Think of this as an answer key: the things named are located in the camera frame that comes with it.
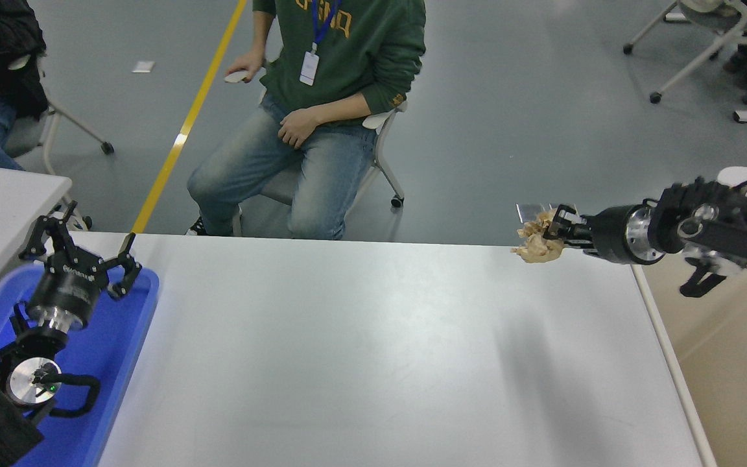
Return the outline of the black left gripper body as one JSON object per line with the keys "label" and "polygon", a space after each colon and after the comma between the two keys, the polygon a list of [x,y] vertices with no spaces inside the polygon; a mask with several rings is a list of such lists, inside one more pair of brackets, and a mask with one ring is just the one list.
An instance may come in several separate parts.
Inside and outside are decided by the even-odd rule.
{"label": "black left gripper body", "polygon": [[75,260],[64,252],[51,255],[30,297],[29,317],[39,318],[45,311],[57,309],[78,318],[90,318],[108,284],[107,273],[99,270],[101,261],[91,252],[79,252]]}

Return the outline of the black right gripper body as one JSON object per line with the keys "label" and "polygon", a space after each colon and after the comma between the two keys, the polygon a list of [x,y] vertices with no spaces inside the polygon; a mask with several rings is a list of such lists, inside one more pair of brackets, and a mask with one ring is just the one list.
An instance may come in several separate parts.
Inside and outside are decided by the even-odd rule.
{"label": "black right gripper body", "polygon": [[602,210],[589,219],[595,256],[611,263],[638,264],[638,257],[626,242],[626,225],[637,205],[622,205]]}

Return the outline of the person's left hand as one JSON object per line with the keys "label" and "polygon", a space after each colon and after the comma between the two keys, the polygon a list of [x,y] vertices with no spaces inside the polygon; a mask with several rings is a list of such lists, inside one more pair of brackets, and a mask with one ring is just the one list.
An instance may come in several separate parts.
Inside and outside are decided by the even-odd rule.
{"label": "person's left hand", "polygon": [[315,107],[294,110],[281,120],[278,138],[294,150],[299,150],[320,124],[320,110]]}

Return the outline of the person's right hand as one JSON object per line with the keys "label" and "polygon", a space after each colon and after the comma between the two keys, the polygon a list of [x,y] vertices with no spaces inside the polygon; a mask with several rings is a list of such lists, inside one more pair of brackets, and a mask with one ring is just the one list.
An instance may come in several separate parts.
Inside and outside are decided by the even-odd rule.
{"label": "person's right hand", "polygon": [[229,84],[249,83],[266,62],[264,51],[249,51],[238,56],[226,68],[224,81]]}

